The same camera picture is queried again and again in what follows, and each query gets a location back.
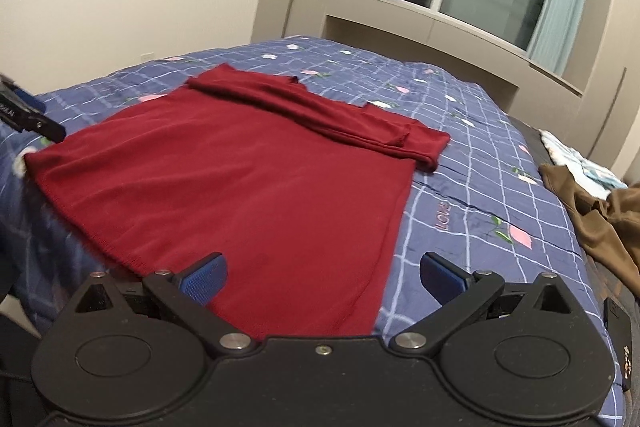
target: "screw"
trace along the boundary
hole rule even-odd
[[[220,346],[226,349],[233,349],[234,351],[246,349],[250,344],[251,337],[244,333],[227,333],[220,337]]]
[[[418,349],[427,343],[427,339],[420,333],[414,333],[408,331],[407,333],[400,333],[396,336],[396,344],[404,349]]]
[[[316,353],[318,355],[330,355],[333,349],[330,346],[316,346]]]

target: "red fabric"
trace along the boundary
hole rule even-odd
[[[254,337],[359,335],[416,160],[434,169],[448,140],[224,64],[25,161],[59,213],[141,275],[221,251],[228,281],[209,307]]]

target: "blue bedspread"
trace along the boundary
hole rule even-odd
[[[451,142],[440,167],[433,174],[414,174],[376,331],[388,339],[439,307],[418,276],[420,257],[431,250],[469,272],[491,269],[510,282],[531,282],[541,271],[560,273],[610,346],[567,213],[543,187],[522,135],[481,87],[434,66],[316,38],[176,58],[39,98],[52,119],[74,132],[139,103],[140,96],[168,92],[187,77],[228,62],[240,70],[293,74],[330,99],[372,102],[445,130]],[[88,273],[103,267],[46,204],[29,195],[16,156],[27,147],[44,146],[38,136],[0,124],[0,248],[13,255],[22,272],[17,294],[40,330]],[[617,371],[600,416],[604,425],[622,425],[620,382]]]

